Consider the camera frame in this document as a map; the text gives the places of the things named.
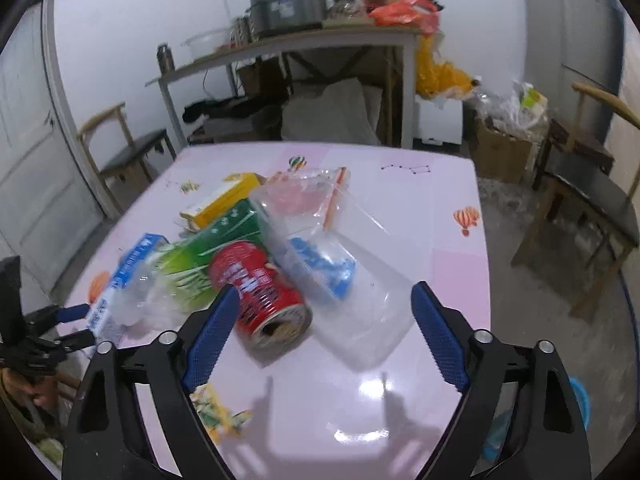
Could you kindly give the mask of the left hand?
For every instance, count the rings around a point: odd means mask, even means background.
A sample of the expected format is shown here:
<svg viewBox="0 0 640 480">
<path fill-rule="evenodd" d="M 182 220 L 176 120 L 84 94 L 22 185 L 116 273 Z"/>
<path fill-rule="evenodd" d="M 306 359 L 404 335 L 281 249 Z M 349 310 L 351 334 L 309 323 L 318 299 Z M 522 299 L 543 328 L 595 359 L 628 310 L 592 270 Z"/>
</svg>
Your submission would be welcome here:
<svg viewBox="0 0 640 480">
<path fill-rule="evenodd" d="M 58 378 L 44 376 L 33 384 L 14 370 L 2 370 L 2 384 L 8 395 L 21 406 L 26 401 L 32 402 L 46 411 L 53 411 L 58 406 Z"/>
</svg>

